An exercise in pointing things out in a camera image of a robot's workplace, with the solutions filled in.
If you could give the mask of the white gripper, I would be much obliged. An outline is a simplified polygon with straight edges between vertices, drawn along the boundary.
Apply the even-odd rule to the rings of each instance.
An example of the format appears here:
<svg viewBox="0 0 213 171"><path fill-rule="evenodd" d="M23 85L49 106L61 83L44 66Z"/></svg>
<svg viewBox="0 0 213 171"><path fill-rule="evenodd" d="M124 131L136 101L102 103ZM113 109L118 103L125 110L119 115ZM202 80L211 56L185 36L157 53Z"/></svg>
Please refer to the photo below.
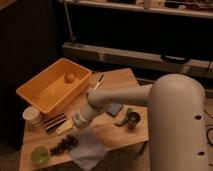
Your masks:
<svg viewBox="0 0 213 171"><path fill-rule="evenodd" d="M86 128L88 127L93 119L99 115L100 111L89 104L84 105L77 113L75 113L71 120L65 121L56 129L57 134L62 134L65 131L70 130L73 125L76 128Z"/></svg>

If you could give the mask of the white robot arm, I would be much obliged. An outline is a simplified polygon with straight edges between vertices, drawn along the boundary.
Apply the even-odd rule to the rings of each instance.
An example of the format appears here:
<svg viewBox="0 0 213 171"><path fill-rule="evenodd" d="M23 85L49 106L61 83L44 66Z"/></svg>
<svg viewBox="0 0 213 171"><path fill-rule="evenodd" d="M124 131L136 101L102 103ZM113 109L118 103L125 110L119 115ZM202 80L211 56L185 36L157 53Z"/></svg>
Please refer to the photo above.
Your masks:
<svg viewBox="0 0 213 171"><path fill-rule="evenodd" d="M91 90L72 117L86 128L110 103L145 106L148 112L150 171L209 171L202 85L168 74L152 84L118 90Z"/></svg>

